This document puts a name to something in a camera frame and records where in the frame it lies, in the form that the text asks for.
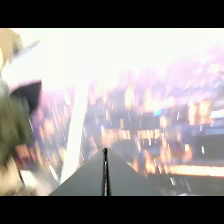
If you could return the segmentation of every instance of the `black object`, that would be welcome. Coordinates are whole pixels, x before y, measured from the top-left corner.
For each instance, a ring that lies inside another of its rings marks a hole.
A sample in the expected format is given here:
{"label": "black object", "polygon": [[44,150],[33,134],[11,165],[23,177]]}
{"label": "black object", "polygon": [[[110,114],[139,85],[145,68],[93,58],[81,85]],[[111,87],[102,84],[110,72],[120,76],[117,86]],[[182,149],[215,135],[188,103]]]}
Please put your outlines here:
{"label": "black object", "polygon": [[42,88],[42,82],[38,81],[17,88],[10,95],[27,99],[30,114],[32,114],[39,105],[41,88]]}
{"label": "black object", "polygon": [[111,150],[100,150],[50,196],[154,196],[160,193]]}

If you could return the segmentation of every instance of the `green jacket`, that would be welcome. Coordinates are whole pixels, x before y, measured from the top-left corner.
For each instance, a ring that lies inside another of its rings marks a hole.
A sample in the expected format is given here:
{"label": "green jacket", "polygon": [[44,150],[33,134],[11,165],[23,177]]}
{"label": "green jacket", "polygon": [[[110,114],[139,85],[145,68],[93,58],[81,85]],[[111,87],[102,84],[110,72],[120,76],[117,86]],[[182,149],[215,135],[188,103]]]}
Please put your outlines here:
{"label": "green jacket", "polygon": [[27,100],[13,96],[0,98],[0,165],[7,162],[17,145],[31,143]]}

